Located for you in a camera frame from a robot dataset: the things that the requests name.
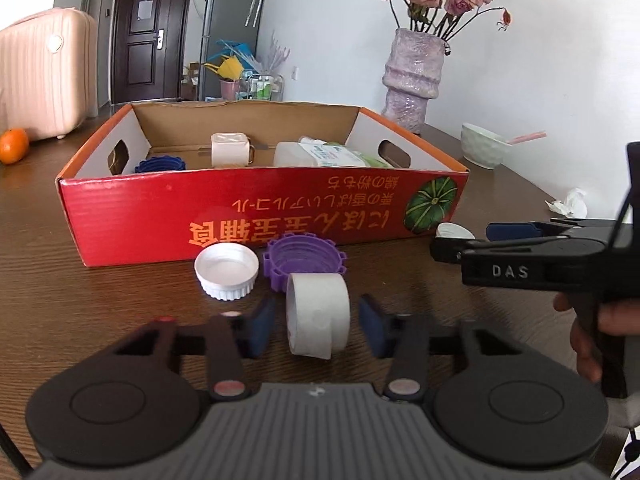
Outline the white tape roll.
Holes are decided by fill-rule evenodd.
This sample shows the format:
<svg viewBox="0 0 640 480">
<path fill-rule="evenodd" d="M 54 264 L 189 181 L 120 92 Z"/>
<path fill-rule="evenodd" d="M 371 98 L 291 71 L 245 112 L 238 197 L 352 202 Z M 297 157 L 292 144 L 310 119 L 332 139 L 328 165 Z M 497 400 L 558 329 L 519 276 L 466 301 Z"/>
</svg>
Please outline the white tape roll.
<svg viewBox="0 0 640 480">
<path fill-rule="evenodd" d="M 337 273 L 292 273 L 286 288 L 288 346 L 294 356 L 330 360 L 347 346 L 350 301 Z"/>
</svg>

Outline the white ridged jar lid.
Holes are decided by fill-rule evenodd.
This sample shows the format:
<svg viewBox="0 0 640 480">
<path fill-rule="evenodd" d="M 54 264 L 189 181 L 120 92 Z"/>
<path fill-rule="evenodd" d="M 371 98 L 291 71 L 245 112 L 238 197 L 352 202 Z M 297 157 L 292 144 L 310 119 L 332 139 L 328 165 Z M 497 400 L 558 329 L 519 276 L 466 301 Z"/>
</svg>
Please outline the white ridged jar lid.
<svg viewBox="0 0 640 480">
<path fill-rule="evenodd" d="M 257 255 L 238 243 L 218 243 L 203 249 L 194 261 L 194 272 L 209 297 L 234 301 L 254 288 L 259 271 Z"/>
</svg>

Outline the white cap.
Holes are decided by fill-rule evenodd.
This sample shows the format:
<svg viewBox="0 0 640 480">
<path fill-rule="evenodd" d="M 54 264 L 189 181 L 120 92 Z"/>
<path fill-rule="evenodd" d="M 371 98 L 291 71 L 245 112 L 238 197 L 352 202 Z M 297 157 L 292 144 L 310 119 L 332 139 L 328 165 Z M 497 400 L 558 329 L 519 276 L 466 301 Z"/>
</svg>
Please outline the white cap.
<svg viewBox="0 0 640 480">
<path fill-rule="evenodd" d="M 439 223 L 436 229 L 439 238 L 455 238 L 456 240 L 474 240 L 475 235 L 460 224 L 452 222 Z"/>
</svg>

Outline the green plastic bottle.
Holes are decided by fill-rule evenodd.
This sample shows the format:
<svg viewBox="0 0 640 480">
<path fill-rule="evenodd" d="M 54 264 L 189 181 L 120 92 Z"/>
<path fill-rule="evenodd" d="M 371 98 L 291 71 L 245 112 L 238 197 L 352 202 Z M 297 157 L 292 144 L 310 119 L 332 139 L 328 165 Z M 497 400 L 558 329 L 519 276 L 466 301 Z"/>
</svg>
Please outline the green plastic bottle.
<svg viewBox="0 0 640 480">
<path fill-rule="evenodd" d="M 311 139 L 308 136 L 300 138 L 297 145 L 306 155 L 311 157 L 315 167 L 390 169 L 392 166 L 382 158 L 363 154 L 343 144 Z"/>
</svg>

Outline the clear plastic wipes container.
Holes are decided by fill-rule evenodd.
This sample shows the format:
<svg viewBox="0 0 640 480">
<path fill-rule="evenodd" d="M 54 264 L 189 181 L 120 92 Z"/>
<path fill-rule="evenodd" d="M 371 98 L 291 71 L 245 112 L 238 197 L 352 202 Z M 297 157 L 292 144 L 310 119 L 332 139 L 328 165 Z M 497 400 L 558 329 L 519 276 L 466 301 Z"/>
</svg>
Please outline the clear plastic wipes container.
<svg viewBox="0 0 640 480">
<path fill-rule="evenodd" d="M 281 142 L 273 155 L 275 167 L 356 167 L 368 164 L 341 145 Z"/>
</svg>

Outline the purple ridged lid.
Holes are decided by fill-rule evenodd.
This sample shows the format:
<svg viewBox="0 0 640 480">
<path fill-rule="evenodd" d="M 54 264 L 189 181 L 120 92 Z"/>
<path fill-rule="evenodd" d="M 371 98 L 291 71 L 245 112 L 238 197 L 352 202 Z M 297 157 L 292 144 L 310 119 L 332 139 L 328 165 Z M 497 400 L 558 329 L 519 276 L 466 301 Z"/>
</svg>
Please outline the purple ridged lid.
<svg viewBox="0 0 640 480">
<path fill-rule="evenodd" d="M 292 273 L 346 273 L 347 256 L 333 240 L 311 233 L 285 233 L 270 240 L 262 254 L 262 270 L 274 292 L 284 292 Z"/>
</svg>

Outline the pink spoon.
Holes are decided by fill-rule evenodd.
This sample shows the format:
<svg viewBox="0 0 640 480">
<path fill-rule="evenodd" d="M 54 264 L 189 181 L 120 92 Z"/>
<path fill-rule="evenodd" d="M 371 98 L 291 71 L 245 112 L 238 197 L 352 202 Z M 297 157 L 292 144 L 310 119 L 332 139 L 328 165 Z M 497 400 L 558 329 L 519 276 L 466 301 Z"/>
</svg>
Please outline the pink spoon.
<svg viewBox="0 0 640 480">
<path fill-rule="evenodd" d="M 513 139 L 507 140 L 506 144 L 509 144 L 509 145 L 522 144 L 522 143 L 530 142 L 533 140 L 543 139 L 546 136 L 547 136 L 547 133 L 545 131 L 527 133 L 527 134 L 523 134 L 522 136 L 516 136 Z"/>
</svg>

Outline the pale green ceramic bowl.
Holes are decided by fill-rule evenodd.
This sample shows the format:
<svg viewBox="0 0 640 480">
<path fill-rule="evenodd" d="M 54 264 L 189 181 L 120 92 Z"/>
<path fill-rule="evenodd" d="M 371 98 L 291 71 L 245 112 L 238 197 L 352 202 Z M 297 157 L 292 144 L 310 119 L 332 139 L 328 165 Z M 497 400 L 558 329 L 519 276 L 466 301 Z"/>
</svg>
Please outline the pale green ceramic bowl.
<svg viewBox="0 0 640 480">
<path fill-rule="evenodd" d="M 462 125 L 460 141 L 463 157 L 488 170 L 501 165 L 510 151 L 510 145 L 502 136 L 468 122 Z"/>
</svg>

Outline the red cardboard box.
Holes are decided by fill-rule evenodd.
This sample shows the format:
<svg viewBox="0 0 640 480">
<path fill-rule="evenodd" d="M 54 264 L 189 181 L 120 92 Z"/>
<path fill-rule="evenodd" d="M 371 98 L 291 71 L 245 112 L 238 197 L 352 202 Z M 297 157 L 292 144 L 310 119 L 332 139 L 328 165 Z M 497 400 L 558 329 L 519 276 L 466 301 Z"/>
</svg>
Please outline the red cardboard box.
<svg viewBox="0 0 640 480">
<path fill-rule="evenodd" d="M 214 168 L 210 137 L 242 132 L 246 167 Z M 405 168 L 273 166 L 281 142 L 308 136 L 373 155 L 406 153 Z M 186 170 L 136 174 L 176 156 Z M 363 107 L 290 102 L 127 105 L 58 174 L 56 186 L 86 266 L 194 258 L 217 243 L 267 244 L 312 233 L 338 244 L 412 237 L 450 219 L 468 180 L 457 160 Z"/>
</svg>

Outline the small white pink jar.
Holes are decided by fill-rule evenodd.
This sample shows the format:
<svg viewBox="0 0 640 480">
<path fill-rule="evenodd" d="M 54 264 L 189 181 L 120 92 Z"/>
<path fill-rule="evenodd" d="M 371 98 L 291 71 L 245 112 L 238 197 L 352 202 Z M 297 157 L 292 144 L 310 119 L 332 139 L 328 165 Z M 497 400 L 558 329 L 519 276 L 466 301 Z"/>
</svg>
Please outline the small white pink jar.
<svg viewBox="0 0 640 480">
<path fill-rule="evenodd" d="M 210 137 L 210 162 L 214 168 L 246 167 L 251 157 L 250 139 L 245 133 L 214 133 Z"/>
</svg>

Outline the blue ridged lid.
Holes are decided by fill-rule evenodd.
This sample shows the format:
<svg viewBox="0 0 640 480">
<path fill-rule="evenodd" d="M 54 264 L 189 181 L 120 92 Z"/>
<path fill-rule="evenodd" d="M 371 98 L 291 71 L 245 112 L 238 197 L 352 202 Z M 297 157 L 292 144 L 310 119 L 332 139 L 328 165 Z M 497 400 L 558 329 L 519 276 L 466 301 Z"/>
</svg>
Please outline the blue ridged lid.
<svg viewBox="0 0 640 480">
<path fill-rule="evenodd" d="M 176 156 L 153 156 L 142 160 L 134 168 L 136 174 L 150 174 L 151 172 L 186 170 L 186 162 Z"/>
</svg>

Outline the purple ceramic vase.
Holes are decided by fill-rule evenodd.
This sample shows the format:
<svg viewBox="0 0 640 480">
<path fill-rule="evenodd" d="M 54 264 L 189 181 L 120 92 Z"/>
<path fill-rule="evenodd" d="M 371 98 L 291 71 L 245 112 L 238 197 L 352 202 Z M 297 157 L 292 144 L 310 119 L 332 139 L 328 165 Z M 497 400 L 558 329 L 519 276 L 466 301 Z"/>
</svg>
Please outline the purple ceramic vase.
<svg viewBox="0 0 640 480">
<path fill-rule="evenodd" d="M 382 84 L 382 115 L 413 133 L 425 122 L 427 105 L 439 96 L 448 44 L 437 36 L 400 28 L 390 47 Z"/>
</svg>

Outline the dark brown entrance door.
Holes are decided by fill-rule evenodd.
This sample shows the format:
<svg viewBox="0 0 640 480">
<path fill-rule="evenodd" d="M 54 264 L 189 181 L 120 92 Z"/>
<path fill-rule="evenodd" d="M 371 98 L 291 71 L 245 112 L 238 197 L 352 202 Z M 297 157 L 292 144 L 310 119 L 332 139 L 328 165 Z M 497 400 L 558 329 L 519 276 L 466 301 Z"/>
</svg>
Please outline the dark brown entrance door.
<svg viewBox="0 0 640 480">
<path fill-rule="evenodd" d="M 115 0 L 111 102 L 180 96 L 190 0 Z"/>
</svg>

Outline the pink suitcase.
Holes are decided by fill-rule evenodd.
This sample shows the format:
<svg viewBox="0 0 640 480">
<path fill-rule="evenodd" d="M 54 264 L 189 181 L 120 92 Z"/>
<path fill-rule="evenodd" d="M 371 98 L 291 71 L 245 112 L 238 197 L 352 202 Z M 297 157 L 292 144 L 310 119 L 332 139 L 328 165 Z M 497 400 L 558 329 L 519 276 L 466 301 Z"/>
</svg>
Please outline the pink suitcase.
<svg viewBox="0 0 640 480">
<path fill-rule="evenodd" d="M 66 136 L 99 111 L 98 25 L 54 8 L 1 31 L 1 125 L 32 142 Z"/>
</svg>

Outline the grey refrigerator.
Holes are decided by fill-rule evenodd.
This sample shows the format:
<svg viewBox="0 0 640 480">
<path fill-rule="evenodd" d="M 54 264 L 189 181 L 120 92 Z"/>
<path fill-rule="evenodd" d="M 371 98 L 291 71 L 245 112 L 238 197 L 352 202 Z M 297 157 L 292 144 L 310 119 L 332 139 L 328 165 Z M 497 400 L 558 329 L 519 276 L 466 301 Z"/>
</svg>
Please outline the grey refrigerator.
<svg viewBox="0 0 640 480">
<path fill-rule="evenodd" d="M 258 3 L 252 4 L 253 1 L 205 0 L 198 81 L 200 101 L 220 97 L 219 78 L 205 67 L 206 63 L 214 64 L 219 61 L 217 54 L 224 50 L 220 40 L 247 44 L 250 52 L 256 52 L 260 18 L 254 20 Z"/>
</svg>

